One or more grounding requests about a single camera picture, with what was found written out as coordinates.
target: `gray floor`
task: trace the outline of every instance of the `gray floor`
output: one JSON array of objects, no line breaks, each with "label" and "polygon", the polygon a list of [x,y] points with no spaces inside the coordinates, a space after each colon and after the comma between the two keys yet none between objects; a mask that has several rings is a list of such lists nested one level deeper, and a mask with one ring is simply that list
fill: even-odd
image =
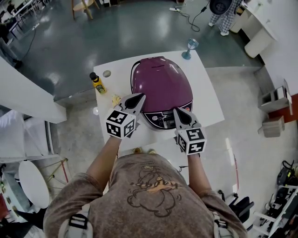
[{"label": "gray floor", "polygon": [[[214,190],[232,187],[236,182],[235,166],[230,156],[235,154],[239,174],[240,198],[249,196],[255,202],[253,211],[262,212],[264,205],[276,191],[276,177],[281,162],[292,162],[298,157],[297,123],[285,124],[279,138],[265,138],[258,134],[266,114],[257,107],[260,89],[252,73],[222,74],[213,71],[210,80],[219,99],[225,120],[206,128],[207,146],[202,154],[203,165]],[[68,120],[55,125],[56,147],[60,155],[69,159],[70,173],[84,172],[103,146],[97,115],[93,114],[96,101],[82,103],[68,110]],[[167,142],[154,147],[170,160],[174,167],[185,165],[186,157],[169,151]],[[182,175],[187,178],[187,168]],[[247,228],[258,220],[251,213],[244,224]],[[249,232],[251,238],[259,233]]]},{"label": "gray floor", "polygon": [[[192,20],[206,4],[206,0],[194,0],[182,10]],[[183,50],[188,38],[199,42],[197,52],[205,67],[261,66],[257,59],[247,57],[239,35],[222,37],[216,26],[208,26],[209,8],[196,18],[195,24],[201,28],[196,33],[185,17],[169,11],[175,5],[170,0],[130,0],[100,10],[91,6],[93,20],[83,12],[76,12],[73,20],[69,1],[52,0],[38,12],[37,20],[28,17],[25,21],[24,31],[37,21],[40,25],[20,72],[58,100],[92,88],[88,75],[96,65]],[[31,32],[12,43],[21,58],[33,36]]]}]

